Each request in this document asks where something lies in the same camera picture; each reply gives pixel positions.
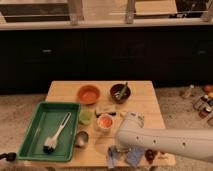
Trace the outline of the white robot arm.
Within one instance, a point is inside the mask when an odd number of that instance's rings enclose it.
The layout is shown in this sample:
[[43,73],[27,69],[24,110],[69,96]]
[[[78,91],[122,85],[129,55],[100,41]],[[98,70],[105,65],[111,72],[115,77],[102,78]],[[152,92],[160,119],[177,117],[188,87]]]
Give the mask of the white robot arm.
[[145,128],[138,113],[125,115],[115,141],[120,148],[143,147],[213,163],[213,130]]

